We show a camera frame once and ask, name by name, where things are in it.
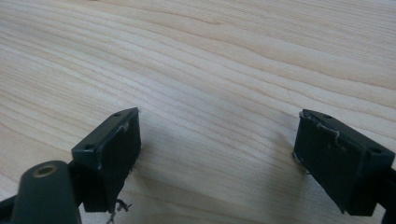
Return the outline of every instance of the light wooden surface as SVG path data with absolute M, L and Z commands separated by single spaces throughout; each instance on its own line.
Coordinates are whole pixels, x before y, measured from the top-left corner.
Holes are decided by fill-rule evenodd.
M 395 93 L 395 1 L 0 0 L 0 199 L 138 106 L 116 223 L 379 223 L 290 153 L 302 108 L 396 149 Z

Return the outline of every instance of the hole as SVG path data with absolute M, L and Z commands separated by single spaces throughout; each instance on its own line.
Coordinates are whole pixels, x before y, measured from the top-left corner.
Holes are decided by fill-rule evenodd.
M 93 147 L 95 147 L 95 145 L 93 145 L 93 144 L 88 144 L 88 145 L 86 145 L 86 146 L 84 147 L 84 149 L 85 149 L 85 150 L 89 150 L 89 149 L 91 149 L 91 148 L 93 148 Z
M 381 152 L 382 152 L 381 149 L 376 148 L 376 147 L 370 147 L 369 149 L 370 149 L 372 152 L 375 152 L 375 153 L 381 153 Z
M 33 176 L 39 178 L 39 177 L 51 175 L 56 171 L 56 169 L 57 169 L 56 166 L 52 164 L 46 165 L 36 169 L 35 172 L 33 173 Z

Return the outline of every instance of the screw hole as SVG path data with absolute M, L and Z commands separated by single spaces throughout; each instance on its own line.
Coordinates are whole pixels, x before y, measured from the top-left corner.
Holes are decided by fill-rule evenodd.
M 93 144 L 88 144 L 88 145 L 86 145 L 86 146 L 84 147 L 84 149 L 85 149 L 85 150 L 89 150 L 89 149 L 91 149 L 91 148 L 93 148 L 93 147 L 95 147 L 95 145 L 93 145 Z
M 381 153 L 381 152 L 382 152 L 381 149 L 376 148 L 376 147 L 370 147 L 369 149 L 370 149 L 372 152 L 375 152 L 375 153 Z
M 38 169 L 35 170 L 35 172 L 33 173 L 34 177 L 44 177 L 47 175 L 51 175 L 52 173 L 54 173 L 56 171 L 56 166 L 50 164 L 50 165 L 46 165 L 43 167 L 40 167 Z

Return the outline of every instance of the black plastic part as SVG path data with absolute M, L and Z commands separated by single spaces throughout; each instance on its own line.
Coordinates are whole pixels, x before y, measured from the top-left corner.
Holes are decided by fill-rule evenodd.
M 115 211 L 140 147 L 138 109 L 132 108 L 110 116 L 72 149 L 76 200 L 87 212 Z
M 310 110 L 300 113 L 294 155 L 352 216 L 373 214 L 395 157 L 341 121 Z
M 383 224 L 396 223 L 396 171 L 390 170 L 385 179 L 384 188 L 381 192 L 379 203 L 387 209 L 382 219 Z
M 16 198 L 16 196 L 12 196 L 0 202 L 0 224 L 11 222 L 12 209 Z
M 11 223 L 80 223 L 66 163 L 44 162 L 23 174 Z

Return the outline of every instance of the wooden table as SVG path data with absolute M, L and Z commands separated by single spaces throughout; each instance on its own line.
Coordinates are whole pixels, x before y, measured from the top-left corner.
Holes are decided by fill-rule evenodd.
M 116 223 L 379 223 L 290 154 L 302 108 L 396 149 L 395 94 L 395 1 L 0 0 L 0 198 L 137 106 Z

